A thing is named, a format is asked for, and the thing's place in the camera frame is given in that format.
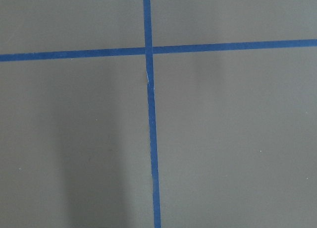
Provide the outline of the blue tape strip crosswise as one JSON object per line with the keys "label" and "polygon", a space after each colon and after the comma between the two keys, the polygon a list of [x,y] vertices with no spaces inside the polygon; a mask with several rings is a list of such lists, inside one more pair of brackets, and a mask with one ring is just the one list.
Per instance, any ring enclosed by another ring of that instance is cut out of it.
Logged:
{"label": "blue tape strip crosswise", "polygon": [[[198,45],[178,45],[178,46],[154,46],[150,50],[153,54],[171,53],[193,53],[211,51],[235,51],[235,50],[257,50],[257,49],[280,49],[280,48],[300,48],[315,47],[316,39],[305,40],[281,40],[281,41],[259,41],[259,42],[238,42],[238,43],[216,43]],[[1,62],[29,61],[47,59],[73,59],[86,57],[115,57],[115,56],[137,56],[146,54],[145,47],[117,48],[117,49],[97,49],[97,50],[75,50],[57,52],[37,52],[37,53],[16,53],[2,54]]]}

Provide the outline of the blue tape strip lengthwise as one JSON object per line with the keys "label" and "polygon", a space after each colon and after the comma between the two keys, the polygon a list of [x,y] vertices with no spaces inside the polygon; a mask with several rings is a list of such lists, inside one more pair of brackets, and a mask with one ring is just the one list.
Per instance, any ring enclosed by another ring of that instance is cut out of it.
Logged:
{"label": "blue tape strip lengthwise", "polygon": [[143,0],[154,227],[161,227],[151,0]]}

